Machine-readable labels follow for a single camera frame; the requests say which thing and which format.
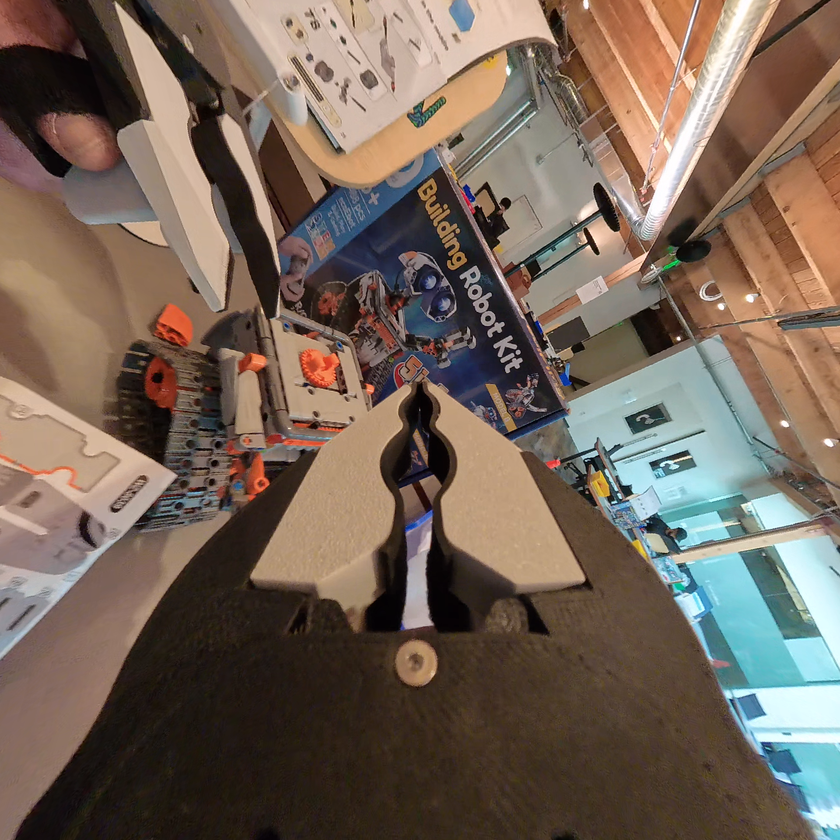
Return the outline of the white stand base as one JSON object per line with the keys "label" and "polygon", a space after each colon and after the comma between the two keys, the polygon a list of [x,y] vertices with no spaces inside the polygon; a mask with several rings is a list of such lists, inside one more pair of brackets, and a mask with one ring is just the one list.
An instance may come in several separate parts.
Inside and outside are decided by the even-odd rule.
{"label": "white stand base", "polygon": [[146,222],[123,222],[120,227],[135,238],[146,244],[168,249],[169,244],[165,239],[161,224],[154,221]]}

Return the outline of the silver ventilation duct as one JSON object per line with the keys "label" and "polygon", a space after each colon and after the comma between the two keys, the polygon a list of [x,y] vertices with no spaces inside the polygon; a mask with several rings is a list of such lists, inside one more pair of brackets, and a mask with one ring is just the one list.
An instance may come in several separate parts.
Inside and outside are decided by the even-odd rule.
{"label": "silver ventilation duct", "polygon": [[778,1],[727,1],[646,213],[634,197],[615,203],[636,237],[656,240],[737,90]]}

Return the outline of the blue robot kit box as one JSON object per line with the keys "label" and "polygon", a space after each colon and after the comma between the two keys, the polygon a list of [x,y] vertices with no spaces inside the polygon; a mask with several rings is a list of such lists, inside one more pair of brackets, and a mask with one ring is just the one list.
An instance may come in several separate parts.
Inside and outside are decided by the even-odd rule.
{"label": "blue robot kit box", "polygon": [[429,380],[510,439],[568,406],[435,150],[334,187],[278,245],[284,305],[346,335],[373,405]]}

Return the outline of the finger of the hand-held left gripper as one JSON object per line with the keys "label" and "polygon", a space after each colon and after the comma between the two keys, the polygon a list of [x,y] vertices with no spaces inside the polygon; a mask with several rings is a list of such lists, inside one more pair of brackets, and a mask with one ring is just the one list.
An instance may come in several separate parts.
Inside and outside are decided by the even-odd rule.
{"label": "finger of the hand-held left gripper", "polygon": [[223,113],[221,85],[198,60],[203,25],[187,34],[171,24],[196,24],[165,2],[116,2],[141,115],[118,130],[118,144],[161,231],[193,285],[214,312],[228,303],[230,245],[218,220],[211,179],[193,130]]}
{"label": "finger of the hand-held left gripper", "polygon": [[216,186],[232,234],[267,319],[277,316],[280,262],[265,184],[248,133],[226,112],[197,112],[192,146],[208,181]]}

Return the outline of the person's left hand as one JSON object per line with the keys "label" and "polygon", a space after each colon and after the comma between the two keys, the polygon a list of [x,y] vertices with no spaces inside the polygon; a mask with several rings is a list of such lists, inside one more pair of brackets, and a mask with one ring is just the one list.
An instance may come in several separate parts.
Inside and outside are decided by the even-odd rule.
{"label": "person's left hand", "polygon": [[[1,47],[33,46],[85,58],[76,33],[54,2],[2,1]],[[50,113],[40,115],[37,134],[72,165],[91,172],[105,171],[119,162],[116,133],[104,116]],[[48,173],[2,123],[2,180],[36,193],[57,196],[60,178]]]}

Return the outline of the wooden booklet stand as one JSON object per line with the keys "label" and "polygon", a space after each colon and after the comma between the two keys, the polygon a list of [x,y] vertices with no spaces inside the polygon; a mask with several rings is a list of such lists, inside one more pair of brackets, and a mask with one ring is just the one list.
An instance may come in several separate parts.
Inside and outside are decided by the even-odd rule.
{"label": "wooden booklet stand", "polygon": [[271,104],[272,122],[259,153],[264,173],[277,191],[281,175],[298,177],[312,199],[323,194],[322,180],[349,187],[383,182],[488,110],[505,87],[507,61],[508,54],[502,50],[466,70],[427,97],[417,114],[401,115],[347,153],[333,148],[314,117],[297,126],[284,120]]}

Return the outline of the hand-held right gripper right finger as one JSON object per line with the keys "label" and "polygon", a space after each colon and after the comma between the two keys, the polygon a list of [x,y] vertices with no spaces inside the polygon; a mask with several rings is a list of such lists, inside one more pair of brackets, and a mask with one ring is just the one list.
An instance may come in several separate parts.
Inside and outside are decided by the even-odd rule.
{"label": "hand-held right gripper right finger", "polygon": [[463,632],[499,601],[586,582],[525,454],[438,386],[420,385],[433,501],[427,602],[435,629]]}

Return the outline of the instruction booklet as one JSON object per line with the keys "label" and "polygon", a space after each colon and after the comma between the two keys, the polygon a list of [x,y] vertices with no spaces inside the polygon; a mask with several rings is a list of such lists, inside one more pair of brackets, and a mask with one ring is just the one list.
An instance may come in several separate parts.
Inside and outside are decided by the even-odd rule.
{"label": "instruction booklet", "polygon": [[216,1],[261,91],[284,70],[308,116],[351,152],[465,70],[509,47],[550,45],[536,1]]}

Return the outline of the grey orange tracked toy robot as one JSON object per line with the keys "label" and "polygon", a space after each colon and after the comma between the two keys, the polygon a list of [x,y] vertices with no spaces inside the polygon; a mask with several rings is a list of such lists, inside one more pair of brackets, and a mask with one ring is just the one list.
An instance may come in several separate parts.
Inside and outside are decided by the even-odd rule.
{"label": "grey orange tracked toy robot", "polygon": [[132,342],[117,379],[118,438],[175,476],[139,530],[243,507],[371,410],[350,338],[293,311],[230,312],[204,353],[164,333]]}

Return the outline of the orange plastic panel piece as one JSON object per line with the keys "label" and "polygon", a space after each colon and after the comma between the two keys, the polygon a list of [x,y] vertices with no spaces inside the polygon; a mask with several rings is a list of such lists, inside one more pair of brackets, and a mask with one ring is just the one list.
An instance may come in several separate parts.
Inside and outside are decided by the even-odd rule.
{"label": "orange plastic panel piece", "polygon": [[166,304],[154,323],[155,338],[186,348],[193,341],[193,322],[175,304]]}

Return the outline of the robot sticker sheet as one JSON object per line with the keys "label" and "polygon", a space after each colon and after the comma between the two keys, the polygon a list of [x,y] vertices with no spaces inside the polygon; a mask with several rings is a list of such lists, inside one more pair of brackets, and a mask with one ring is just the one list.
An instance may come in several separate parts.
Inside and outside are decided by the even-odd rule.
{"label": "robot sticker sheet", "polygon": [[161,497],[175,474],[1,379],[1,656]]}

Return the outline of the booklet holder clip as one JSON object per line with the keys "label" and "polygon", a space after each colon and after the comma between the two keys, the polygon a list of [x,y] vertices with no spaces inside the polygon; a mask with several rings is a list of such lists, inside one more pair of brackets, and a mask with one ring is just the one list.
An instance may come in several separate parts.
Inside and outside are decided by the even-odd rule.
{"label": "booklet holder clip", "polygon": [[244,108],[246,117],[257,109],[264,100],[272,100],[280,110],[282,117],[289,123],[304,126],[308,121],[308,103],[303,86],[294,71],[284,70],[252,102]]}

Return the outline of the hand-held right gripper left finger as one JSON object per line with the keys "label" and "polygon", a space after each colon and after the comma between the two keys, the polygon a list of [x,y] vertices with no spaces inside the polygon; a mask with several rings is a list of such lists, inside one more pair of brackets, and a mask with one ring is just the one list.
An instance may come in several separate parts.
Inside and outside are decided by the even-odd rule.
{"label": "hand-held right gripper left finger", "polygon": [[398,631],[405,505],[419,385],[407,385],[316,455],[251,574],[255,587],[337,602],[370,631]]}

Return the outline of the black wall sign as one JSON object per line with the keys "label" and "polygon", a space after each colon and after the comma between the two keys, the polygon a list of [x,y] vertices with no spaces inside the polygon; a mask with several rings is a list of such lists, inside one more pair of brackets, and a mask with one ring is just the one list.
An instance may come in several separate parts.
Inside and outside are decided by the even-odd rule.
{"label": "black wall sign", "polygon": [[644,436],[650,434],[664,425],[673,422],[673,417],[667,406],[661,402],[641,407],[628,413],[623,420],[630,434],[633,436]]}
{"label": "black wall sign", "polygon": [[671,455],[663,455],[648,462],[652,475],[657,480],[687,472],[697,467],[697,462],[689,450],[683,449]]}

